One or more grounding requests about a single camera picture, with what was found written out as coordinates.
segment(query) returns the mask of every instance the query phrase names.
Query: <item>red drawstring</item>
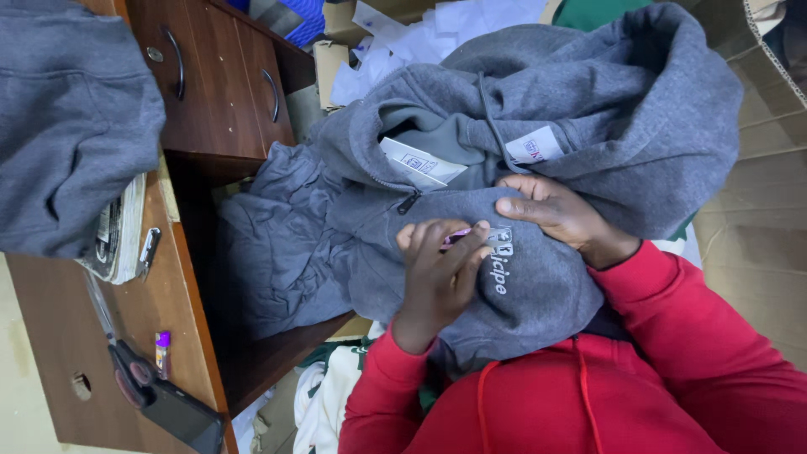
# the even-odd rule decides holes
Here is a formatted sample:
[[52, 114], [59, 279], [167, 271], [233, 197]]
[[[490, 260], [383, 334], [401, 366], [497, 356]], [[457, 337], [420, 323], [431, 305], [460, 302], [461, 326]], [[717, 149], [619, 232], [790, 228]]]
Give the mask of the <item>red drawstring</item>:
[[600, 431], [597, 430], [597, 421], [594, 419], [594, 413], [592, 412], [592, 403], [588, 400], [588, 368], [586, 368], [586, 360], [583, 358], [583, 352], [577, 345], [578, 339], [577, 335], [572, 336], [571, 338], [572, 344], [575, 346], [575, 350], [577, 350], [577, 359], [580, 364], [580, 391], [583, 393], [583, 404], [586, 407], [586, 415], [588, 416], [588, 422], [592, 425], [592, 434], [594, 435], [594, 446], [596, 448], [597, 454], [603, 454], [603, 446], [600, 442]]
[[491, 361], [488, 363], [487, 366], [482, 369], [482, 373], [479, 374], [479, 384], [476, 386], [476, 412], [479, 414], [479, 426], [482, 428], [482, 452], [484, 454], [493, 454], [493, 449], [491, 448], [491, 437], [487, 433], [487, 424], [485, 423], [485, 404], [482, 400], [482, 395], [484, 393], [485, 378], [487, 378], [487, 373], [498, 365], [499, 361]]
[[[583, 357], [583, 352], [577, 345], [577, 342], [579, 341], [577, 336], [572, 336], [571, 339], [572, 344], [577, 351], [577, 359], [580, 366], [580, 391], [583, 394], [583, 404], [586, 408], [588, 422], [592, 426], [596, 454], [603, 454], [603, 447], [602, 443], [600, 442], [600, 431], [597, 430], [597, 421], [594, 419], [594, 413], [592, 412], [592, 403], [588, 400], [588, 368], [586, 367], [586, 360]], [[485, 422], [485, 405], [482, 397], [484, 395], [484, 386], [487, 374], [499, 364], [499, 361], [491, 361], [487, 364], [487, 366], [485, 366], [484, 369], [482, 369], [482, 373], [479, 374], [479, 383], [477, 384], [476, 388], [476, 411], [479, 414], [479, 426], [482, 429], [482, 451], [484, 454], [493, 454], [493, 448], [491, 446], [491, 436], [487, 431], [487, 423]]]

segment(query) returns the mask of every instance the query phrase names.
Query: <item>drawstring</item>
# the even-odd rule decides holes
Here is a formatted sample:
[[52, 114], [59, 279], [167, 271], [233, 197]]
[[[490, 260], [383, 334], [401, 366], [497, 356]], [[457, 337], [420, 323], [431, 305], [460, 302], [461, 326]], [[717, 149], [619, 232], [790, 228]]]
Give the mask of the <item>drawstring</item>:
[[482, 106], [485, 108], [485, 120], [487, 120], [487, 125], [490, 126], [491, 131], [493, 131], [493, 137], [496, 138], [496, 144], [499, 146], [499, 149], [502, 152], [504, 163], [507, 164], [507, 167], [511, 172], [517, 174], [533, 173], [530, 170], [522, 169], [512, 163], [512, 156], [510, 156], [510, 152], [507, 151], [507, 146], [504, 144], [501, 134], [499, 134], [499, 129], [495, 124], [493, 124], [493, 115], [491, 114], [491, 109], [487, 105], [487, 95], [485, 95], [485, 74], [482, 71], [479, 71], [477, 75], [479, 75], [479, 96], [482, 96]]
[[487, 424], [485, 423], [485, 404], [482, 400], [482, 395], [487, 373], [498, 365], [499, 361], [491, 361], [490, 363], [487, 363], [487, 366], [482, 369], [482, 373], [479, 374], [479, 384], [476, 388], [476, 412], [479, 414], [479, 426], [482, 427], [482, 452], [484, 454], [493, 454], [493, 449], [491, 448], [491, 437], [487, 433]]
[[586, 367], [586, 360], [583, 358], [583, 352], [577, 345], [577, 342], [579, 342], [577, 334], [571, 336], [571, 341], [572, 345], [575, 346], [575, 350], [577, 351], [577, 359], [578, 363], [580, 364], [580, 391], [583, 393], [583, 404], [586, 407], [588, 422], [592, 425], [594, 446], [597, 454], [603, 454], [603, 446], [600, 442], [600, 431], [597, 430], [597, 421], [594, 419], [594, 413], [592, 412], [592, 403], [588, 400], [588, 368]]
[[[603, 454], [603, 447], [602, 443], [600, 442], [600, 431], [597, 430], [597, 421], [594, 419], [594, 412], [592, 412], [592, 403], [588, 400], [588, 367], [586, 366], [586, 360], [583, 357], [583, 352], [577, 345], [577, 342], [579, 342], [577, 334], [571, 337], [571, 341], [575, 351], [577, 351], [577, 360], [580, 367], [580, 392], [583, 394], [583, 404], [586, 408], [588, 422], [592, 426], [592, 435], [594, 436], [596, 454]], [[491, 361], [487, 364], [487, 366], [485, 366], [484, 369], [482, 369], [482, 373], [479, 374], [479, 383], [477, 384], [476, 388], [476, 412], [479, 414], [479, 427], [482, 431], [482, 452], [484, 454], [493, 454], [493, 448], [491, 446], [491, 436], [487, 431], [487, 423], [485, 422], [485, 404], [482, 397], [484, 395], [485, 379], [487, 379], [487, 374], [499, 364], [500, 361]]]

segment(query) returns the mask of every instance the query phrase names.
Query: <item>red hoodie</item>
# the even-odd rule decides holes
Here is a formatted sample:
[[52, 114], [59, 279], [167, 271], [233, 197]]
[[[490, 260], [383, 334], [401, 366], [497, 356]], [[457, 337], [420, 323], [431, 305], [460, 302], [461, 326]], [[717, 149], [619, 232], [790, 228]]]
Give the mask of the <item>red hoodie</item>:
[[581, 334], [463, 377], [423, 419], [426, 355], [385, 334], [348, 399], [339, 453], [807, 452], [807, 375], [700, 270], [644, 242], [589, 272], [649, 362]]

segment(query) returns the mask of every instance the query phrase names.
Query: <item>hoodie sleeve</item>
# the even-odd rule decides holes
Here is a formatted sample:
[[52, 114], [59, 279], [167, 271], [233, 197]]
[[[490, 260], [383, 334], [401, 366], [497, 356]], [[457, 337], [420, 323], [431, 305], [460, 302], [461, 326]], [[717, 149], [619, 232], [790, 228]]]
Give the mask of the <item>hoodie sleeve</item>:
[[721, 448], [807, 452], [807, 375], [709, 290], [703, 273], [644, 242], [589, 270], [679, 404]]
[[389, 329], [373, 343], [348, 397], [339, 454], [399, 454], [412, 442], [422, 422], [417, 389], [428, 355], [401, 350]]

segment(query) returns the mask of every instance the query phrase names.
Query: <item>person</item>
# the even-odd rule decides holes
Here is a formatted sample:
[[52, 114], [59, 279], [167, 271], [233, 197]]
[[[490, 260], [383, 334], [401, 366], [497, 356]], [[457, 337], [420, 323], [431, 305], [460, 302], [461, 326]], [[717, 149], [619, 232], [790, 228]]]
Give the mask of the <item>person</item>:
[[499, 214], [580, 252], [642, 355], [630, 342], [578, 334], [464, 376], [422, 418], [429, 348], [470, 304], [489, 224], [444, 254], [444, 238], [466, 222], [407, 225], [397, 237], [403, 304], [367, 353], [340, 453], [807, 452], [807, 376], [699, 269], [610, 225], [551, 179], [511, 175], [497, 186], [524, 196], [498, 200]]

